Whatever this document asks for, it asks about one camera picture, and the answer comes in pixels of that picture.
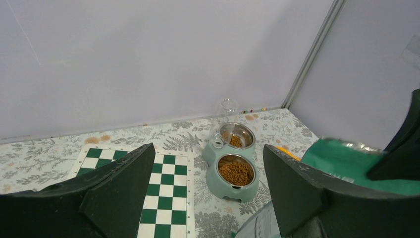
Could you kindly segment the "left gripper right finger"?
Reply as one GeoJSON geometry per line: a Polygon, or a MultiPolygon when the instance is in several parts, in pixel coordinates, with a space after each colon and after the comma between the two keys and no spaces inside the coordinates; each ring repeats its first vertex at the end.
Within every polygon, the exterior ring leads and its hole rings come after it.
{"type": "Polygon", "coordinates": [[[267,183],[284,238],[417,238],[420,198],[361,187],[263,148],[267,183]]]}

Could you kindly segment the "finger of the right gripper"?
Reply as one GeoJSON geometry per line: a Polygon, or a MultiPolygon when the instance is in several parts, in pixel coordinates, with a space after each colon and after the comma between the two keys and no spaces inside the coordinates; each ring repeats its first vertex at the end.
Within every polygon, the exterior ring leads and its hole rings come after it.
{"type": "Polygon", "coordinates": [[[412,92],[408,114],[385,148],[385,155],[368,172],[370,180],[420,179],[420,90],[412,92]]]}

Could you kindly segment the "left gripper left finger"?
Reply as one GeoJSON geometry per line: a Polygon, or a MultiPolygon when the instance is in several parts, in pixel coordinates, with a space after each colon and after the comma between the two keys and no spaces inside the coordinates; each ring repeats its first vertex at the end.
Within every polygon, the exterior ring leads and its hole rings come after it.
{"type": "Polygon", "coordinates": [[[145,144],[40,191],[1,195],[1,237],[135,238],[155,155],[145,144]]]}

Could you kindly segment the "green pet food bag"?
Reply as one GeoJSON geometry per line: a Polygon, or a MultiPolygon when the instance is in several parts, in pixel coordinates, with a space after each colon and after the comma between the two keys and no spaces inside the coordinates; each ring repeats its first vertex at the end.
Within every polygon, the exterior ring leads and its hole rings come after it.
{"type": "MultiPolygon", "coordinates": [[[[328,138],[315,142],[299,162],[361,187],[405,196],[420,196],[418,181],[401,179],[371,181],[366,177],[366,172],[382,156],[383,152],[380,150],[328,138]]],[[[234,238],[283,238],[277,224],[272,200],[232,236],[234,238]]]]}

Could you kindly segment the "orange plastic scoop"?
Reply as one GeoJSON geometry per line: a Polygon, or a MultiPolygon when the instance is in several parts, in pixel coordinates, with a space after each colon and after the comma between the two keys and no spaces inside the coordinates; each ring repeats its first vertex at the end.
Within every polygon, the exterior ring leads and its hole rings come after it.
{"type": "Polygon", "coordinates": [[[281,147],[281,146],[276,146],[276,148],[277,148],[278,150],[280,150],[281,152],[283,152],[284,154],[286,154],[286,155],[290,156],[291,158],[293,158],[293,159],[295,159],[295,160],[297,160],[297,161],[301,161],[301,158],[299,158],[299,157],[295,156],[294,154],[292,154],[290,151],[288,151],[288,150],[287,150],[287,149],[285,149],[284,147],[281,147]]]}

